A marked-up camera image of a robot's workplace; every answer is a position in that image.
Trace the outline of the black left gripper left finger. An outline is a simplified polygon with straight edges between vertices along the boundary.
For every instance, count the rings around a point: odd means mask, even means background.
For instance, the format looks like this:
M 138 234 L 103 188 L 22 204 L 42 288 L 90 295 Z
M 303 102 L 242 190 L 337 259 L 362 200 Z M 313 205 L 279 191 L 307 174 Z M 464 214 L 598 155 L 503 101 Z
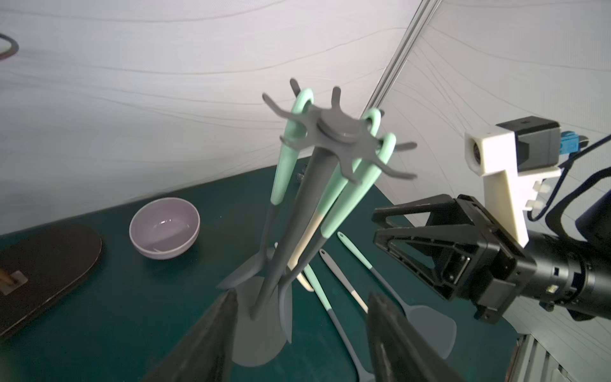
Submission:
M 234 290 L 220 295 L 144 381 L 228 381 L 238 321 Z

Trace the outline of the beige spatula grey handle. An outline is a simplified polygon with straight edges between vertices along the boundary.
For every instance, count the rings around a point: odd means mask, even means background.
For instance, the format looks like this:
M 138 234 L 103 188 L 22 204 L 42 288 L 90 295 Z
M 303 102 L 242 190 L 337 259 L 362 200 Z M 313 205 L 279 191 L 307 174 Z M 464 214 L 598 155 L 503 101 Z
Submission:
M 326 264 L 329 270 L 331 270 L 331 272 L 335 275 L 337 280 L 342 284 L 342 286 L 353 297 L 353 299 L 361 307 L 364 313 L 367 314 L 369 312 L 368 305 L 361 298 L 361 296 L 356 292 L 354 286 L 350 283 L 346 275 L 343 273 L 340 267 L 336 264 L 336 262 L 332 259 L 332 257 L 324 249 L 319 250 L 319 255 L 321 256 L 323 262 Z

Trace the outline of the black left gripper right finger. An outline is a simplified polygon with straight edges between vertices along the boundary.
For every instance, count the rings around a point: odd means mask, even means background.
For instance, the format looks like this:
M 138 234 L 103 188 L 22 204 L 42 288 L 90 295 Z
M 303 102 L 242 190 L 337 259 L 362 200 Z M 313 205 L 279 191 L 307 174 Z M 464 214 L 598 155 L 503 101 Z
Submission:
M 366 327 L 376 381 L 461 381 L 384 294 L 368 298 Z

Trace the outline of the grey slotted turner mint handle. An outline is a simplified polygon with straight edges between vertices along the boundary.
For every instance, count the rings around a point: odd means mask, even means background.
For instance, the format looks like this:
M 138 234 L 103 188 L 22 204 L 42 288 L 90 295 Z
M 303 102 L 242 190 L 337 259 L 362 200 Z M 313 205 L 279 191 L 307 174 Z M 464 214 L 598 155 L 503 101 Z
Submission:
M 321 286 L 321 283 L 318 281 L 318 277 L 316 276 L 315 272 L 310 267 L 310 265 L 307 265 L 303 272 L 305 276 L 307 277 L 307 279 L 309 280 L 310 285 L 312 286 L 314 290 L 314 293 L 318 296 L 319 301 L 325 308 L 327 315 L 329 315 L 337 333 L 339 334 L 346 350 L 348 351 L 348 355 L 350 356 L 351 361 L 356 369 L 358 380 L 360 382 L 374 381 L 375 376 L 372 373 L 370 373 L 369 371 L 367 371 L 364 368 L 364 366 L 362 365 L 361 360 L 360 358 L 358 358 L 350 340 L 348 339 L 348 336 L 346 335 L 345 331 L 343 330 L 337 318 L 337 315 L 335 314 L 329 302 L 329 299 L 327 298 L 326 293 L 324 292 L 324 289 Z

